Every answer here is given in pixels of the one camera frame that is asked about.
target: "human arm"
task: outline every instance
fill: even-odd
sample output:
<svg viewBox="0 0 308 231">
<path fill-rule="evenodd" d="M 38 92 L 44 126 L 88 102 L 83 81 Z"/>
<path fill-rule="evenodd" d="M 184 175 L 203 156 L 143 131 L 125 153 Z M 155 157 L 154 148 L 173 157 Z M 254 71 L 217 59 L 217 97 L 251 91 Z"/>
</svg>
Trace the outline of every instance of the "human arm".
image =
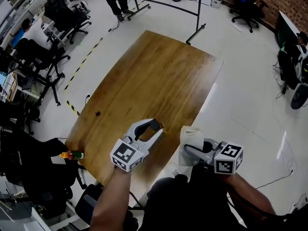
<svg viewBox="0 0 308 231">
<path fill-rule="evenodd" d="M 128 209 L 131 173 L 116 167 L 93 211 L 90 231 L 120 231 Z"/>
<path fill-rule="evenodd" d="M 228 188 L 232 188 L 242 198 L 246 199 L 260 210 L 270 214 L 276 214 L 269 199 L 252 185 L 250 185 L 247 181 L 245 181 L 245 179 L 242 178 L 239 174 L 224 178 L 223 181 L 227 184 Z M 244 220 L 248 228 L 255 226 L 266 218 L 264 215 L 242 203 L 242 201 L 236 196 L 233 190 L 228 190 L 228 193 L 235 205 L 238 214 Z"/>
</svg>

